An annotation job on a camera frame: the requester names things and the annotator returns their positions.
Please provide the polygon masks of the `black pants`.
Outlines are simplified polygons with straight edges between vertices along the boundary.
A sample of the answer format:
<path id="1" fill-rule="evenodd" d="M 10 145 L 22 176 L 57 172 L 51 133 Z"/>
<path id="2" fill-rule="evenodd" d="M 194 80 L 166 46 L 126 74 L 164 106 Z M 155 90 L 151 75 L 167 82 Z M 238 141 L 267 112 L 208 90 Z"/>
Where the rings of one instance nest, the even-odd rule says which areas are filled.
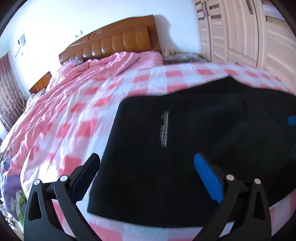
<path id="1" fill-rule="evenodd" d="M 203 226 L 218 202 L 195 167 L 262 181 L 269 205 L 295 190 L 295 96 L 231 77 L 118 107 L 87 211 L 155 227 Z"/>

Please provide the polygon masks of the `purple floral blanket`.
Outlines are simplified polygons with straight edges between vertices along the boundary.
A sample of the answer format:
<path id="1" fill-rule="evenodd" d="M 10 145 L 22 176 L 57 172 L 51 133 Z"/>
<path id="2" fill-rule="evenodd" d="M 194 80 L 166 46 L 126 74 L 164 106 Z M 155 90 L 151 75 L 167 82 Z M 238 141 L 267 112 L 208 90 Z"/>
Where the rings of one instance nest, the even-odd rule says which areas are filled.
<path id="1" fill-rule="evenodd" d="M 6 151 L 1 152 L 1 198 L 4 199 L 4 207 L 8 213 L 17 221 L 22 218 L 22 211 L 19 207 L 20 194 L 23 193 L 20 176 L 8 175 L 11 157 Z"/>

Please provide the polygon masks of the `beige wardrobe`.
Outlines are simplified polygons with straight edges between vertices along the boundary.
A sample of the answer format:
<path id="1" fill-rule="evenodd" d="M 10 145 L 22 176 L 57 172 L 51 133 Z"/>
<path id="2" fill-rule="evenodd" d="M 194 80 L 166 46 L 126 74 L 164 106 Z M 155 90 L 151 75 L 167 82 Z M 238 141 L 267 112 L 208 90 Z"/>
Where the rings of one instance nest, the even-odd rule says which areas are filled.
<path id="1" fill-rule="evenodd" d="M 295 84 L 295 34 L 272 1 L 194 1 L 201 55 L 262 67 Z"/>

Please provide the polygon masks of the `dark patterned curtain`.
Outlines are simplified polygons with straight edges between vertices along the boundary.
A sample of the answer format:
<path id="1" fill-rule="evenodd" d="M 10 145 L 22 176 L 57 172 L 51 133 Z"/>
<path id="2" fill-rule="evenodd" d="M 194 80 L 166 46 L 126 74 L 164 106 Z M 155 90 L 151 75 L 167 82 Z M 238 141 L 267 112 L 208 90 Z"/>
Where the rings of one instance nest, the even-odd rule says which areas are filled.
<path id="1" fill-rule="evenodd" d="M 0 88 L 1 123 L 9 132 L 23 113 L 25 96 L 16 81 L 8 53 L 1 57 Z"/>

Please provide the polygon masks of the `wooden nightstand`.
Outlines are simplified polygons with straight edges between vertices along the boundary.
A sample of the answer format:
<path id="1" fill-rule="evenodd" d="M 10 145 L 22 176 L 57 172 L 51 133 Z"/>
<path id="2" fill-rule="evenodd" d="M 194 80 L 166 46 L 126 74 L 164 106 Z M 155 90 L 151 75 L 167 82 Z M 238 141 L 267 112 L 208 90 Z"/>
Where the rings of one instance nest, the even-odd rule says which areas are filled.
<path id="1" fill-rule="evenodd" d="M 30 94 L 37 93 L 40 90 L 46 88 L 49 84 L 50 79 L 52 78 L 51 72 L 47 72 L 42 76 L 29 90 Z"/>

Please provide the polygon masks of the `pink quilt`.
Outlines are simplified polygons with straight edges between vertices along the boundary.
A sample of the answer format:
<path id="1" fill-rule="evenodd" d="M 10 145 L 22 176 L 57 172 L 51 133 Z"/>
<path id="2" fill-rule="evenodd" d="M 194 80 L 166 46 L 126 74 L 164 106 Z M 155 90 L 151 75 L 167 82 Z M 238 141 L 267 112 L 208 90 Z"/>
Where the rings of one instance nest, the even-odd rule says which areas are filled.
<path id="1" fill-rule="evenodd" d="M 46 87 L 29 96 L 23 103 L 23 111 L 29 111 L 37 100 L 52 88 L 66 84 L 76 78 L 111 78 L 126 71 L 142 70 L 162 66 L 163 56 L 156 51 L 145 52 L 117 52 L 102 59 L 70 60 L 63 64 L 58 72 L 52 76 Z"/>

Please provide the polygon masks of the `floral covered nightstand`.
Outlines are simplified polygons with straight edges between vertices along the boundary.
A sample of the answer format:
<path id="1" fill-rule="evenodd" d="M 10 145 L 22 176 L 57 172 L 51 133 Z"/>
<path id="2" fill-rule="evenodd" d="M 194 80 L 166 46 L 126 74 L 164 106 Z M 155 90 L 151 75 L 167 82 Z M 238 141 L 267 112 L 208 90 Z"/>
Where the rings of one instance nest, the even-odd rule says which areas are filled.
<path id="1" fill-rule="evenodd" d="M 193 52 L 183 52 L 174 49 L 165 49 L 162 51 L 163 62 L 165 65 L 178 64 L 178 63 L 207 63 L 207 59 L 203 58 L 200 54 Z"/>

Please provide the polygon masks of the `white air conditioner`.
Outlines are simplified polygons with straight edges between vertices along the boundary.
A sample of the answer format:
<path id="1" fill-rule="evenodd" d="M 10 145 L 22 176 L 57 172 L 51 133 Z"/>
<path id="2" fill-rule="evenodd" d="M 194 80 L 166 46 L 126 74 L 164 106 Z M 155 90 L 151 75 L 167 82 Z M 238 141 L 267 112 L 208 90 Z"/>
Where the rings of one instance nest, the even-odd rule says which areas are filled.
<path id="1" fill-rule="evenodd" d="M 12 50 L 12 54 L 13 57 L 16 57 L 20 51 L 20 49 L 22 48 L 22 46 L 24 46 L 26 44 L 26 39 L 25 39 L 25 35 L 21 35 L 19 37 L 19 39 L 17 40 L 16 45 L 14 45 L 14 48 Z"/>

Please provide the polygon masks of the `wooden headboard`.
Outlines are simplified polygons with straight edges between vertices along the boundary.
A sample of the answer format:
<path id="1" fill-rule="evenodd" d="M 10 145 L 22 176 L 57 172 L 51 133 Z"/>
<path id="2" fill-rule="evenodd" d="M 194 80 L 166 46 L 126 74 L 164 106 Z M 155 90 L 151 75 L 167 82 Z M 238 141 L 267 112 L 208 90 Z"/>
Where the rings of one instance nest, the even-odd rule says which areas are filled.
<path id="1" fill-rule="evenodd" d="M 123 51 L 161 51 L 153 15 L 126 18 L 99 28 L 70 44 L 59 54 L 59 62 L 102 59 Z"/>

